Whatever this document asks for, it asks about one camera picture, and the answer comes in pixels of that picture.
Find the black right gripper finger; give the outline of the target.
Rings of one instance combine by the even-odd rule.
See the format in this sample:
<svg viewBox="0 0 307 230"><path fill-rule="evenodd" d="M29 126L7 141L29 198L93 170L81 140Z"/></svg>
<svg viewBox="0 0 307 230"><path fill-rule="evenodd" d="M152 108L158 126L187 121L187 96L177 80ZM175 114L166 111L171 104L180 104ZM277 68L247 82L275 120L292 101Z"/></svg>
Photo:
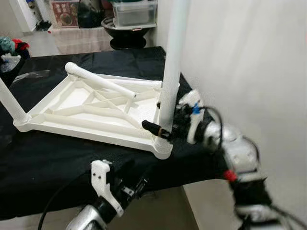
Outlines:
<svg viewBox="0 0 307 230"><path fill-rule="evenodd" d="M142 128L158 138L162 138L168 141L172 139L172 133L170 131L162 128L160 125L156 123L152 123L151 121L143 120Z"/></svg>

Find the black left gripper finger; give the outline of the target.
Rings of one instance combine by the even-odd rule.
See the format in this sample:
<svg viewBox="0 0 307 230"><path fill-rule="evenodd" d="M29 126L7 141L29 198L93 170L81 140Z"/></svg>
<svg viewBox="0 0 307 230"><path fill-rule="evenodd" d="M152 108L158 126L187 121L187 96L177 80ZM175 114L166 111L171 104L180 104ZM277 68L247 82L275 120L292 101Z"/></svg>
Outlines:
<svg viewBox="0 0 307 230"><path fill-rule="evenodd" d="M136 162L134 159L129 159L118 169L118 179L122 183L133 183L137 179L137 176L135 174L135 165Z"/></svg>
<svg viewBox="0 0 307 230"><path fill-rule="evenodd" d="M145 171L138 180L136 180L136 183L133 186L134 195L142 195L144 188L147 186L148 179L150 176L149 171Z"/></svg>

